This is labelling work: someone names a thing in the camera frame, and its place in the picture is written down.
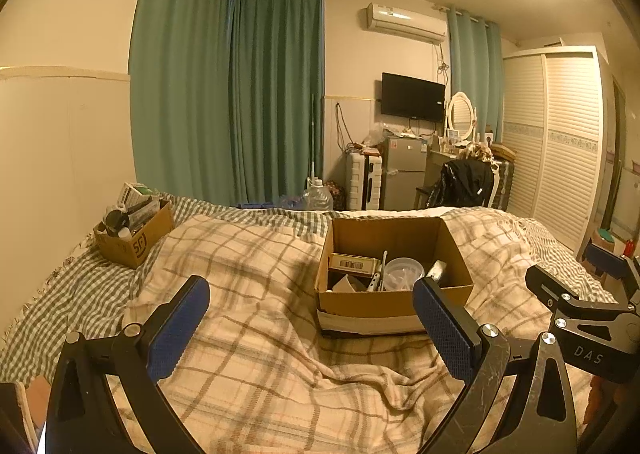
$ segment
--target white mirror frame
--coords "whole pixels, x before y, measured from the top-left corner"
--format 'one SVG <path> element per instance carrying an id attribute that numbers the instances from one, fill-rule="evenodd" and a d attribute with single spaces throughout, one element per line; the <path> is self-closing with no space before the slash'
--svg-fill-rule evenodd
<path id="1" fill-rule="evenodd" d="M 474 131 L 476 128 L 476 124 L 478 123 L 478 118 L 476 116 L 476 110 L 471 105 L 471 100 L 469 100 L 469 98 L 462 91 L 457 92 L 455 95 L 453 95 L 451 97 L 451 100 L 449 101 L 449 105 L 447 106 L 447 127 L 449 127 L 449 129 L 456 129 L 456 127 L 453 125 L 453 105 L 456 100 L 462 100 L 466 104 L 466 106 L 469 108 L 471 119 L 468 131 L 465 133 L 460 132 L 460 140 L 466 140 L 469 137 L 471 137 L 471 140 L 473 140 L 475 136 Z"/>

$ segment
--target blue gripper pad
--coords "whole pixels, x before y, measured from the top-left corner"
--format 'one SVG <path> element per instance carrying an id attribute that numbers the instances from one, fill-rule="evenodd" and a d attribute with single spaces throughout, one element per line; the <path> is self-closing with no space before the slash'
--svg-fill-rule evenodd
<path id="1" fill-rule="evenodd" d="M 449 374 L 471 383 L 482 353 L 476 321 L 462 306 L 450 303 L 428 277 L 414 283 L 413 299 L 415 312 Z"/>
<path id="2" fill-rule="evenodd" d="M 191 275 L 167 304 L 160 305 L 145 326 L 159 321 L 158 331 L 145 329 L 153 335 L 148 344 L 146 371 L 154 382 L 174 372 L 180 357 L 209 308 L 209 283 Z"/>

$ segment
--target barcode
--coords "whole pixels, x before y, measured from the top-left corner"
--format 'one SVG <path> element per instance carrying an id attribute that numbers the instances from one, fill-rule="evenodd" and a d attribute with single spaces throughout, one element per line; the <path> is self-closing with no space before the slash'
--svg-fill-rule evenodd
<path id="1" fill-rule="evenodd" d="M 345 268 L 353 268 L 354 270 L 362 270 L 364 268 L 364 263 L 353 262 L 352 260 L 342 260 L 340 261 L 340 266 L 344 266 Z"/>

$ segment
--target beige plaid blanket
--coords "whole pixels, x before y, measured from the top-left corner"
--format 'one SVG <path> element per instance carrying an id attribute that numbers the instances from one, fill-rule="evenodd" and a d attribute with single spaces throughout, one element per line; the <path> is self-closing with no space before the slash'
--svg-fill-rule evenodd
<path id="1" fill-rule="evenodd" d="M 479 323 L 523 338 L 548 327 L 550 313 L 524 285 L 534 262 L 582 298 L 613 302 L 532 220 L 486 209 L 443 219 L 474 279 L 466 307 Z M 123 325 L 144 322 L 190 275 L 209 281 L 209 310 L 174 374 L 160 382 L 206 452 L 415 453 L 460 392 L 426 335 L 320 335 L 313 280 L 322 241 L 196 216 L 167 237 L 129 303 Z M 581 420 L 590 376 L 569 369 Z M 490 438 L 512 383 L 503 383 L 473 450 Z M 122 386 L 114 379 L 111 387 L 135 445 L 152 452 Z"/>

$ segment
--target round plastic cup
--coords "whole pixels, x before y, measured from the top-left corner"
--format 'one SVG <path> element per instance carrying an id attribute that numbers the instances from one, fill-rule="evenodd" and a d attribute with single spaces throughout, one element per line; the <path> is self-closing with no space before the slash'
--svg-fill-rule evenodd
<path id="1" fill-rule="evenodd" d="M 409 291 L 414 282 L 424 277 L 424 268 L 415 259 L 398 257 L 385 265 L 385 291 Z"/>

